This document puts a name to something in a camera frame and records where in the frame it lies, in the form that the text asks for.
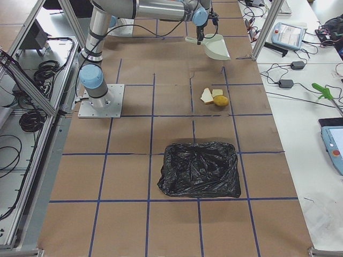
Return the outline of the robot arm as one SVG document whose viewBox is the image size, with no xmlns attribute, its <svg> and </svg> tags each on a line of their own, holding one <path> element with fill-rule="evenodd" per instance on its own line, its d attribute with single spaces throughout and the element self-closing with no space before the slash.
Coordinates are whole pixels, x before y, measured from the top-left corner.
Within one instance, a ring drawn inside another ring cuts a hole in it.
<svg viewBox="0 0 343 257">
<path fill-rule="evenodd" d="M 209 1 L 94 1 L 83 61 L 127 85 L 124 116 L 207 115 L 200 98 L 205 55 L 185 42 L 188 24 Z"/>
</svg>

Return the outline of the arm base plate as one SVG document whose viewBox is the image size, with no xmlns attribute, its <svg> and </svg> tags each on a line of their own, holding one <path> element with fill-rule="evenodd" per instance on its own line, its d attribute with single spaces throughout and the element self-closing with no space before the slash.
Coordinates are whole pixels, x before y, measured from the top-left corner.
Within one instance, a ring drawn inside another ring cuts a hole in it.
<svg viewBox="0 0 343 257">
<path fill-rule="evenodd" d="M 108 84 L 107 94 L 102 98 L 92 98 L 85 90 L 83 98 L 88 98 L 81 102 L 79 118 L 120 118 L 122 113 L 124 84 Z"/>
<path fill-rule="evenodd" d="M 124 19 L 112 16 L 108 27 L 108 35 L 118 37 L 132 37 L 133 24 L 133 19 Z"/>
</svg>

